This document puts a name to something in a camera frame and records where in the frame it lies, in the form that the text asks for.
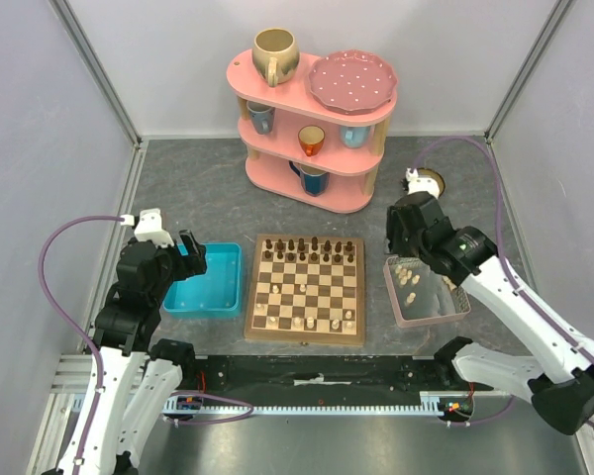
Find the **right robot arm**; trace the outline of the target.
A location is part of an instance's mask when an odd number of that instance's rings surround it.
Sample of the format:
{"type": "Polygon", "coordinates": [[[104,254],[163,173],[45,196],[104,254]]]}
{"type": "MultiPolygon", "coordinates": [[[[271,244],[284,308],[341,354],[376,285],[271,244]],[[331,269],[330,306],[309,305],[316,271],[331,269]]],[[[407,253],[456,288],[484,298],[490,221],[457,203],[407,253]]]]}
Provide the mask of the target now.
{"type": "Polygon", "coordinates": [[[411,193],[386,215],[388,249],[416,257],[482,303],[528,349],[519,357],[467,337],[443,346],[436,382],[481,383],[530,403],[552,428],[573,435],[594,416],[594,340],[566,322],[519,279],[497,245],[475,227],[456,229],[438,199],[411,193]]]}

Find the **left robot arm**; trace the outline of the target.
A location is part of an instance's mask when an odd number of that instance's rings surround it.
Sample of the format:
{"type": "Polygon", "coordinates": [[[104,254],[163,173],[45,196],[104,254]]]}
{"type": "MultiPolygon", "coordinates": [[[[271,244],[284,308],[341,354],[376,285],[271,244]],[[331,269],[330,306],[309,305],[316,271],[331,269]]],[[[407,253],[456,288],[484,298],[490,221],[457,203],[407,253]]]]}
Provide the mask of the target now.
{"type": "Polygon", "coordinates": [[[171,285],[207,270],[189,231],[165,245],[131,238],[117,280],[95,319],[93,364],[83,406],[55,474],[135,474],[149,434],[175,389],[197,378],[190,343],[151,337],[171,285]]]}

